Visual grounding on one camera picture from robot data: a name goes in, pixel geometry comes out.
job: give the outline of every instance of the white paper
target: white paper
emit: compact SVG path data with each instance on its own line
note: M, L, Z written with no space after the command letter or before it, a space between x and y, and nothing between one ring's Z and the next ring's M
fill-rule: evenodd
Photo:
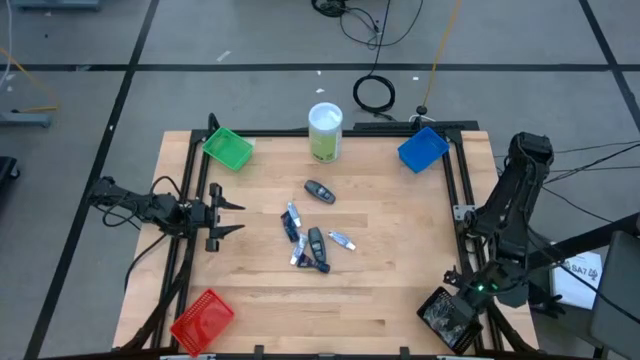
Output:
M598 288L602 277L600 254L586 252L565 260L563 266L591 286ZM551 293L562 295L558 302L591 310L596 293L560 267L551 270Z
M229 56L229 54L231 54L231 51L227 50L227 51L223 52L222 55L218 56L218 58L216 60L218 62L221 62L222 60L224 60L224 58Z

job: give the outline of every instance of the gray floor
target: gray floor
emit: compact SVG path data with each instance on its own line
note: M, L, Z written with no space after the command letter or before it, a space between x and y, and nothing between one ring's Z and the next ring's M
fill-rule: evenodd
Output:
M105 0L102 11L14 13L14 54L30 64L127 64L149 0ZM384 1L353 0L381 19ZM398 45L384 48L384 63L433 60L453 1L427 0L418 23ZM632 0L591 1L619 63L640 63L640 30ZM418 1L393 2L388 38L399 36ZM6 8L0 7L0 46L6 47ZM358 33L357 23L345 26ZM161 0L142 64L368 63L375 56L345 39L337 20L319 16L296 0ZM443 62L605 64L577 1L463 1ZM46 104L20 73L0 89L0 109ZM122 82L122 72L36 72L55 89L61 109L50 129L0 128L0 154L19 159L23 176L0 213L0 358L24 354L53 271ZM162 133L204 127L215 112L236 129L306 126L319 101L338 104L345 128L379 121L351 98L362 71L137 72L124 105L103 174L144 191L152 181ZM386 71L397 90L390 112L405 120L424 96L428 73ZM640 73L624 74L640 92ZM375 84L363 99L384 101ZM609 72L438 72L429 100L437 120L478 120L496 155L519 131L547 134L557 150L640 140ZM554 169L586 164L619 148L558 155ZM629 152L608 165L640 165ZM640 208L640 170L592 171L550 188L609 219ZM543 193L532 225L563 239L603 225L600 220ZM122 302L123 276L137 232L107 229L91 211L41 355L110 348ZM535 316L541 348L591 355L593 348L562 324Z

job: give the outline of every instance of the metal rod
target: metal rod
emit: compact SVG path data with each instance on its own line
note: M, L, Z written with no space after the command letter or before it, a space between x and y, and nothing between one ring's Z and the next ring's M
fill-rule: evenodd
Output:
M196 189L196 198L202 199L204 197L204 189L205 183L207 181L207 170L209 169L209 156L202 156L202 160L200 161L200 173L198 174L198 187ZM178 294L178 303L176 304L176 314L175 318L177 319L182 315L185 308L187 307L187 297L189 295L189 280L191 278L191 270L193 265L193 256L196 252L196 240L198 238L198 231L194 230L189 234L189 238L187 239L187 248L184 254L184 261L188 262L189 268L185 273L185 282L182 288L180 289L180 293ZM171 338L171 346L178 346L178 342L175 338Z
M411 123L356 123L354 130L344 130L343 137L411 137L416 131L410 128ZM477 121L447 121L439 123L425 123L438 134L445 131L478 130ZM248 137L306 137L309 129L292 130L234 130L240 136Z
M462 190L464 192L464 198L467 205L475 205L473 198L473 188L471 187L471 177L469 176L469 168L467 167L467 156L464 153L464 143L462 136L457 136L458 141L454 141L456 147L456 156L458 158L458 167L460 168L460 179L462 180ZM478 262L478 268L485 266L487 258L484 253L484 247L480 239L473 239L473 252L476 255L476 261ZM500 336L500 330L493 317L489 318L489 333L491 334L491 341L493 347L496 350L503 350L504 344L502 343L502 337Z
M540 250L535 251L529 255L529 268L538 269L551 265L552 261L548 258L548 255L557 261L562 261L582 254L585 251L607 246L611 242L611 234L613 234L614 231L624 231L628 234L636 235L638 234L637 221L639 217L640 213L635 213L614 221L611 224L545 247L544 253Z
M469 262L469 255L467 254L465 242L461 237L460 231L458 229L458 224L456 223L456 217L453 213L453 207L458 205L458 194L456 193L456 183L453 178L451 157L449 156L448 152L442 155L442 164L444 167L444 176L447 180L447 191L449 192L449 203L451 205L451 219L453 220L453 230L456 235L456 247L458 248L458 258L460 259L462 276L471 276L471 274L473 273L473 268L471 267L471 263ZM476 350L484 349L482 336L477 336L473 340L473 346L476 348Z
M184 172L182 173L182 184L180 185L180 202L184 202L189 196L189 185L191 184L191 174L193 173L193 163L196 157L196 150L198 143L195 141L189 141L189 150L187 150L187 161L184 166ZM162 277L162 288L160 289L160 299L169 290L169 286L173 281L173 274L175 272L176 261L178 260L178 248L180 240L176 237L171 238L169 244L169 254L167 255L167 264L164 268L164 275ZM159 348L162 343L162 333L164 332L164 316L160 318L158 327L151 336L151 348Z
M498 329L502 331L504 337L507 339L511 347L514 351L519 352L536 352L534 348L529 346L520 334L511 326L507 318L502 314L502 311L498 308L495 303L489 304L487 307L487 315L489 316L489 320L493 321Z

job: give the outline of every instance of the red basket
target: red basket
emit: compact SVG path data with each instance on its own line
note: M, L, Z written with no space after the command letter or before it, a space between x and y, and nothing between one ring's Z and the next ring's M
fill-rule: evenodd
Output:
M233 320L233 310L211 289L207 289L173 325L171 333L192 357L202 350Z

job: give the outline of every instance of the cylindrical container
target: cylindrical container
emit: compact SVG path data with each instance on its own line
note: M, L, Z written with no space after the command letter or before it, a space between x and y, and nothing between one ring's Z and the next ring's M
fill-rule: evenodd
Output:
M309 111L309 142L311 155L324 163L340 156L342 141L342 110L332 103L319 103Z

